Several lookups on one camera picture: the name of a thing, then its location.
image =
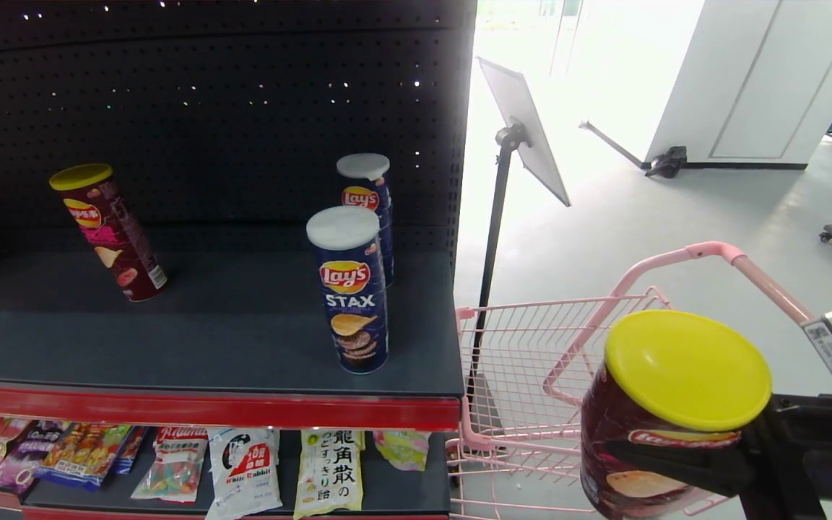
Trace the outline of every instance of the blue chip can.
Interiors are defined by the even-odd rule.
[[[377,214],[380,221],[383,276],[387,286],[394,281],[393,203],[384,178],[389,168],[390,159],[380,154],[352,154],[336,161],[336,169],[346,181],[342,205],[368,208]]]
[[[368,374],[387,361],[380,222],[363,207],[332,207],[307,221],[320,292],[339,364]]]

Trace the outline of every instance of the white pillar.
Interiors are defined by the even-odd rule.
[[[586,118],[641,161],[801,168],[832,122],[832,0],[586,0],[573,52]]]

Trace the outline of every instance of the potato chip can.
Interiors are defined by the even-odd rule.
[[[391,233],[394,204],[386,178],[389,168],[390,159],[380,154],[352,154],[336,161],[336,169],[346,181],[346,188],[342,191],[342,205],[365,207],[377,214],[380,222],[378,242],[386,287],[394,282],[394,240]]]
[[[132,302],[149,300],[165,286],[143,228],[126,209],[111,165],[78,165],[50,177],[85,239]]]
[[[307,221],[339,363],[353,374],[374,372],[387,361],[378,228],[378,217],[364,207],[331,207]]]
[[[673,310],[624,316],[584,397],[581,484],[611,520],[659,518],[693,487],[625,464],[608,441],[720,449],[740,440],[772,395],[763,356],[732,329]]]

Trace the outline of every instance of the maroon chip can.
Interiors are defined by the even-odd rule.
[[[111,165],[78,165],[50,177],[85,239],[132,302],[159,294],[166,279],[143,228],[126,210]]]
[[[707,497],[623,463],[608,444],[730,447],[771,395],[762,355],[724,325],[673,310],[618,320],[581,408],[580,478],[592,507],[610,520],[657,519]]]

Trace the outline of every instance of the pink shopping cart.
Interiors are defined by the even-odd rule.
[[[577,482],[580,405],[602,362],[605,332],[627,313],[671,308],[657,287],[628,294],[646,271],[707,256],[723,257],[795,322],[812,318],[740,249],[717,241],[643,260],[603,298],[458,310],[468,393],[459,437],[446,444],[453,518],[598,516]],[[684,512],[694,516],[725,500],[697,490]]]

